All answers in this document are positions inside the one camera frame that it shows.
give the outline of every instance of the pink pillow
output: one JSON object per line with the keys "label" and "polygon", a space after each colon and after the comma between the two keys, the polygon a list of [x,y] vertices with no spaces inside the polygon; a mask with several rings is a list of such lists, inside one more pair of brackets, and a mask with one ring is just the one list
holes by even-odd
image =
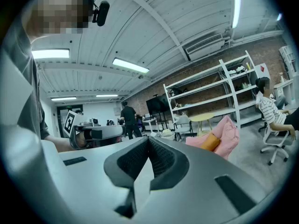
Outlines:
{"label": "pink pillow", "polygon": [[222,136],[222,131],[223,131],[223,128],[224,128],[224,125],[226,123],[232,123],[231,119],[229,118],[228,115],[224,116],[223,119],[217,124],[217,126],[212,130],[212,133],[213,135],[215,135],[218,139],[221,138]]}
{"label": "pink pillow", "polygon": [[200,147],[204,141],[209,137],[210,132],[200,137],[187,137],[186,144],[194,147]]}
{"label": "pink pillow", "polygon": [[216,147],[214,153],[227,160],[228,155],[238,145],[239,137],[239,130],[236,126],[231,122],[226,123],[223,128],[221,143]]}

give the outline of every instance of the television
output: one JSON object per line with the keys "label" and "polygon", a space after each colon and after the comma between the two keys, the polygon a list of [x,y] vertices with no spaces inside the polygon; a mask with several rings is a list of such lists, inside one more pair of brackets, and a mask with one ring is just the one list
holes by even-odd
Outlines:
{"label": "television", "polygon": [[150,115],[170,110],[166,94],[147,100],[146,105]]}

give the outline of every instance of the orange pillow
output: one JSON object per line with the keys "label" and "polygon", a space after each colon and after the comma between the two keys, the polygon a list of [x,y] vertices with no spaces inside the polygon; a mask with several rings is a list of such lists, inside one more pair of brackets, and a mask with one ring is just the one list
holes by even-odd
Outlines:
{"label": "orange pillow", "polygon": [[218,139],[215,135],[210,133],[209,137],[203,144],[200,146],[202,149],[213,151],[221,142],[221,139]]}

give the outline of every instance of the brick wall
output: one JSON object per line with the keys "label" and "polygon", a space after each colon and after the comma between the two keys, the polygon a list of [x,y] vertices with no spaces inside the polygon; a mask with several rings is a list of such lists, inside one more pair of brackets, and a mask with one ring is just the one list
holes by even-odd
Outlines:
{"label": "brick wall", "polygon": [[[146,106],[146,101],[153,98],[153,95],[155,94],[165,94],[163,84],[169,85],[193,74],[214,67],[219,64],[220,59],[222,59],[224,62],[227,62],[229,60],[243,56],[246,54],[245,50],[248,51],[255,65],[266,63],[272,81],[275,84],[278,84],[280,82],[279,72],[283,72],[284,78],[287,78],[287,73],[284,69],[284,63],[278,50],[285,45],[286,43],[284,42],[283,38],[281,36],[276,36],[261,39],[255,42],[250,42],[235,48],[225,50],[214,56],[201,60],[198,63],[181,69],[159,81],[158,83],[153,84],[147,89],[135,94],[134,96],[127,99],[128,105],[133,107],[138,114],[144,115],[149,112]],[[241,82],[245,81],[244,79],[241,78],[233,81],[234,86],[240,85]],[[190,91],[192,89],[213,83],[218,80],[220,80],[219,75],[211,75],[199,81],[188,84],[184,87],[180,87],[180,89],[183,90],[184,88],[187,88]],[[176,102],[178,102],[179,104],[193,104],[221,95],[225,95],[225,90],[222,84],[180,99],[176,99]],[[252,99],[251,91],[243,92],[237,96],[240,102],[245,102]],[[220,101],[189,108],[188,115],[209,112],[224,107],[228,107],[228,99],[222,99]]]}

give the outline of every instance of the ceiling light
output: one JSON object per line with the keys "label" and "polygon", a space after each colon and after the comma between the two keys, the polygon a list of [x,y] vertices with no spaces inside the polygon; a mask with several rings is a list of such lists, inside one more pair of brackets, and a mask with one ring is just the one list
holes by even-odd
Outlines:
{"label": "ceiling light", "polygon": [[117,97],[118,95],[97,95],[97,97]]}
{"label": "ceiling light", "polygon": [[235,0],[234,19],[233,19],[232,28],[235,28],[238,25],[240,9],[241,9],[241,0]]}
{"label": "ceiling light", "polygon": [[279,21],[282,17],[282,13],[278,14],[277,21]]}
{"label": "ceiling light", "polygon": [[135,64],[130,63],[130,62],[120,60],[118,58],[115,58],[114,61],[112,62],[112,64],[113,65],[119,65],[119,66],[129,68],[129,69],[132,69],[132,70],[140,71],[140,72],[143,72],[143,73],[149,72],[149,69],[147,69],[147,68],[141,67],[139,65],[135,65]]}
{"label": "ceiling light", "polygon": [[33,50],[34,59],[40,58],[70,58],[69,49]]}
{"label": "ceiling light", "polygon": [[52,101],[77,99],[76,97],[51,98]]}

